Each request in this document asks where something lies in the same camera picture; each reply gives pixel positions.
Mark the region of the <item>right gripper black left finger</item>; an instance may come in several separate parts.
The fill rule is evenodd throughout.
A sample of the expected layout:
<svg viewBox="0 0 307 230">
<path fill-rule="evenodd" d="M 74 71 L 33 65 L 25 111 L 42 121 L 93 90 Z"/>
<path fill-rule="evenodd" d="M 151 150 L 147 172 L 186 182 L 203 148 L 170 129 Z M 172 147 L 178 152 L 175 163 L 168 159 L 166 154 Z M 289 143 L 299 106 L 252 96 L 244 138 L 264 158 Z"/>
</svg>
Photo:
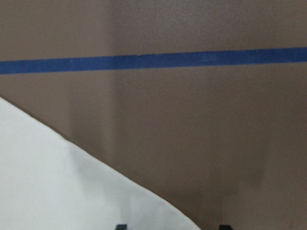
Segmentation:
<svg viewBox="0 0 307 230">
<path fill-rule="evenodd" d="M 116 225 L 115 230 L 127 230 L 127 224 L 118 224 Z"/>
</svg>

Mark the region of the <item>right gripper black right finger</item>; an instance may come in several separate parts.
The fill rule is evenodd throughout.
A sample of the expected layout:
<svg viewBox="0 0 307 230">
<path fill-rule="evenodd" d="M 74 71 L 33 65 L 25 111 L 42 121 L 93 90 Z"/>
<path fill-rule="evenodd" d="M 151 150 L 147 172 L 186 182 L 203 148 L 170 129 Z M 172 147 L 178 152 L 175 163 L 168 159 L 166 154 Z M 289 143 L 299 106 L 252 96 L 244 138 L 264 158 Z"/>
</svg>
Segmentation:
<svg viewBox="0 0 307 230">
<path fill-rule="evenodd" d="M 219 225 L 219 230 L 232 230 L 230 225 Z"/>
</svg>

